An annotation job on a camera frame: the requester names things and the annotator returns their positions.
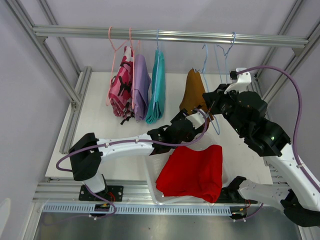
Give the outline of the blue wire hanger brown trousers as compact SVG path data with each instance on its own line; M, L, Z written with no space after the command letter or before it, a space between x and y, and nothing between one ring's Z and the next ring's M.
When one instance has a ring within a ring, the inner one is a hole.
M206 67L207 67L207 59L208 59L209 52L208 52L208 46L206 43L202 46L202 49L205 49L205 59L203 62L203 67L202 69L198 69L198 70L196 69L195 72L202 74L205 82L205 86L206 86L206 91L209 92L210 88L208 85L208 81L206 79ZM215 130L216 134L219 136L221 134L221 129L220 129L218 120L214 116L210 116L210 114L208 114L208 117L213 129Z

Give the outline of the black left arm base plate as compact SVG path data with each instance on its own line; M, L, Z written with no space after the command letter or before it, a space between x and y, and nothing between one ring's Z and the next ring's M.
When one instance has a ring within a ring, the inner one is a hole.
M123 199L124 187L121 185L108 185L106 190L96 193L96 195L110 202L121 202ZM80 188L79 201L97 202L101 199L89 193L88 189L82 185Z

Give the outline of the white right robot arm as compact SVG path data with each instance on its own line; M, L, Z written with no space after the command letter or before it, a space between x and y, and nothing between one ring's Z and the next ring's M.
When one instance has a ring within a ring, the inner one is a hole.
M249 149L277 169L286 187L259 184L237 176L227 191L233 202L254 200L278 210L301 227L320 225L320 194L298 167L290 137L265 118L268 104L254 91L225 92L227 84L202 95L209 112L222 115Z

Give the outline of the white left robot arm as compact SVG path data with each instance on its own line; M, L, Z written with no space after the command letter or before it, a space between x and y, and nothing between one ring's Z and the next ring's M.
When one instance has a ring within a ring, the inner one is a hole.
M121 157L159 155L192 145L202 138L207 126L207 114L196 108L191 115L180 111L170 125L133 137L103 139L87 133L69 149L73 179L84 183L90 195L101 201L108 194L105 178L98 172L102 163Z

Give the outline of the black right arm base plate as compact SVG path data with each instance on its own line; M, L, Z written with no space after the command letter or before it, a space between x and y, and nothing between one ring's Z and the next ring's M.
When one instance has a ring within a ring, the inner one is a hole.
M217 204L244 204L245 199L240 195L239 189L223 187L217 198Z

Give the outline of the red trousers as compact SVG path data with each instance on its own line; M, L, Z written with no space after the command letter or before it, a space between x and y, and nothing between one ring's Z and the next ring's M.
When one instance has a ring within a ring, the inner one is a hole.
M215 203L223 187L223 148L176 148L160 172L156 189L165 197L192 196Z

